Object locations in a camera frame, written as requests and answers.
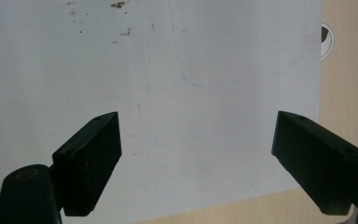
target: beige background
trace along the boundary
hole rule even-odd
[[[324,0],[323,22],[333,29],[335,44],[322,61],[320,123],[358,145],[358,1]],[[290,189],[142,223],[339,223],[347,218],[321,214],[302,189]]]

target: white paper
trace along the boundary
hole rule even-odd
[[[0,187],[118,111],[123,155],[88,217],[128,223],[297,186],[278,110],[318,118],[321,1],[0,1]]]

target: dirt spot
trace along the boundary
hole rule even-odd
[[[131,29],[129,28],[126,33],[120,34],[120,35],[130,36],[130,34],[131,34]]]
[[[121,8],[121,7],[123,7],[124,5],[126,5],[125,2],[117,2],[117,3],[112,4],[110,7]]]

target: scuff mark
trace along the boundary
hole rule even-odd
[[[125,2],[117,2],[112,4],[110,7],[122,8],[124,5],[126,5]]]
[[[140,150],[131,153],[132,156],[149,155],[149,150]]]
[[[194,83],[194,82],[189,81],[187,79],[187,77],[185,76],[185,74],[183,73],[182,61],[180,60],[180,57],[179,57],[178,44],[177,44],[177,41],[176,41],[176,28],[175,28],[175,24],[173,22],[172,0],[170,0],[168,2],[168,8],[169,8],[170,14],[171,14],[171,26],[172,26],[172,30],[173,30],[173,43],[175,45],[175,55],[176,55],[176,61],[178,62],[178,65],[179,65],[180,76],[181,76],[183,81],[186,81],[186,82],[190,83],[191,85],[193,85],[195,87],[205,88],[205,86],[203,86],[203,85],[200,85],[198,83]]]
[[[291,62],[290,62],[290,66],[294,67],[296,66],[296,64],[298,64],[298,62],[302,59],[302,55],[295,57]]]

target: dark speck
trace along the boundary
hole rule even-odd
[[[121,8],[121,7],[123,7],[125,4],[126,4],[125,2],[117,2],[117,3],[112,4],[110,7]]]
[[[130,36],[130,34],[131,34],[131,29],[129,28],[129,29],[127,30],[127,33],[124,33],[124,34],[120,34],[120,35],[126,35],[126,36]]]

